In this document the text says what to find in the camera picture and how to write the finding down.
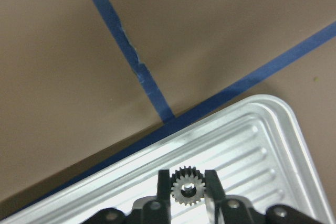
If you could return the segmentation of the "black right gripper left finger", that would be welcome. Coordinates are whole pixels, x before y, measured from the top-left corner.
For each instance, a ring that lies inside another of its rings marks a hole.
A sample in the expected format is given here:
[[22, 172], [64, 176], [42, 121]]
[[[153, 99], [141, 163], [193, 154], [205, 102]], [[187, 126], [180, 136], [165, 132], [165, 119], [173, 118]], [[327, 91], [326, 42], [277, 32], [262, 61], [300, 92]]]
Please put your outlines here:
[[157, 200], [167, 207], [171, 206], [171, 177], [168, 169], [159, 170], [157, 181]]

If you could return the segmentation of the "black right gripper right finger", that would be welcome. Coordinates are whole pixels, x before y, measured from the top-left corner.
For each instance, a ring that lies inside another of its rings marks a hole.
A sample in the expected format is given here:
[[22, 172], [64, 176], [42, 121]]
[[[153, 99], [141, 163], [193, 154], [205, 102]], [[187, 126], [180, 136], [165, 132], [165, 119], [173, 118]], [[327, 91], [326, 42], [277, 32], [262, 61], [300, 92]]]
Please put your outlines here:
[[225, 199], [225, 192], [221, 181], [215, 170], [205, 170], [205, 205], [206, 207], [215, 207], [221, 204]]

